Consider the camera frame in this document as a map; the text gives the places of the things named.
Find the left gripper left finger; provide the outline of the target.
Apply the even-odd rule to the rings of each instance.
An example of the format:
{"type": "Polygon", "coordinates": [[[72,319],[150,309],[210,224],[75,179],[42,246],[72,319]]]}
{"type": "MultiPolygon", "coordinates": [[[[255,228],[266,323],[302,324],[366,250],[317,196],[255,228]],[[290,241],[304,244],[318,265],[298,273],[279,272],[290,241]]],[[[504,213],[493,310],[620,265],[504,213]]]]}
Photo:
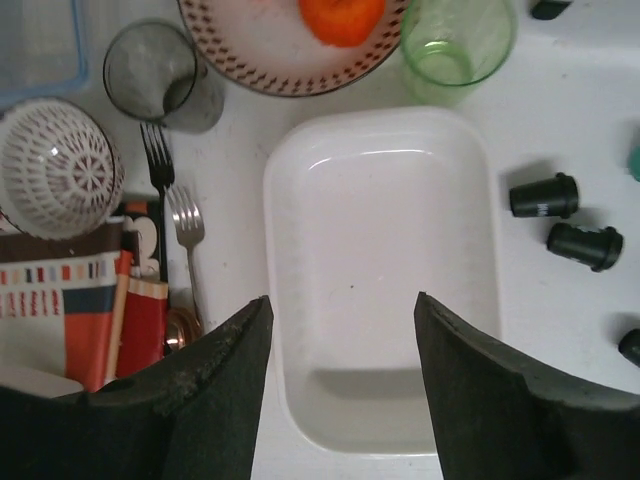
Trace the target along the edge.
{"type": "Polygon", "coordinates": [[[1,390],[4,479],[248,479],[273,312],[268,297],[97,392],[1,390]]]}

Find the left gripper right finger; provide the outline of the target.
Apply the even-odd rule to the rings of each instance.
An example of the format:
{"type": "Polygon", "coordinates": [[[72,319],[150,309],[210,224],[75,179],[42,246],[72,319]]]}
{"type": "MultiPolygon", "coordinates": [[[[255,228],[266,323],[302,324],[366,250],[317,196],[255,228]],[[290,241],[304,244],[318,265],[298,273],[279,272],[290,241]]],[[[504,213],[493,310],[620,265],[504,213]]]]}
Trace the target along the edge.
{"type": "Polygon", "coordinates": [[[444,478],[638,478],[638,395],[546,365],[424,292],[414,324],[444,478]]]}

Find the white storage basket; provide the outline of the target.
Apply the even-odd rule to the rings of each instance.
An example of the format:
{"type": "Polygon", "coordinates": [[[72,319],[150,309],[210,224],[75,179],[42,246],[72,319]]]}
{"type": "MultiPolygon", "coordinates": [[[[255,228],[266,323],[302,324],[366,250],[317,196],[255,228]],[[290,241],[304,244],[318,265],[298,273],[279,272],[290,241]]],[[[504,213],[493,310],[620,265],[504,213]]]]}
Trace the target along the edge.
{"type": "Polygon", "coordinates": [[[306,121],[264,176],[281,399],[317,446],[436,450],[416,332],[427,293],[500,332],[486,146],[457,113],[403,107],[306,121]]]}

